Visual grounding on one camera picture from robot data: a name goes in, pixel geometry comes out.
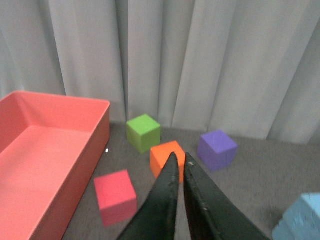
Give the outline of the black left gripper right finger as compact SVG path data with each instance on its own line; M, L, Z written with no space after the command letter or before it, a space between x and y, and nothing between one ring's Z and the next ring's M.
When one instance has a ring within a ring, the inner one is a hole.
M187 152L184 202L193 240L267 240Z

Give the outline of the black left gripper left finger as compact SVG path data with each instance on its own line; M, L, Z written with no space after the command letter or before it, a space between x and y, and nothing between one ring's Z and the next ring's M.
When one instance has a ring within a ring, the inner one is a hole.
M178 158L172 152L145 202L119 235L119 240L173 240L179 196Z

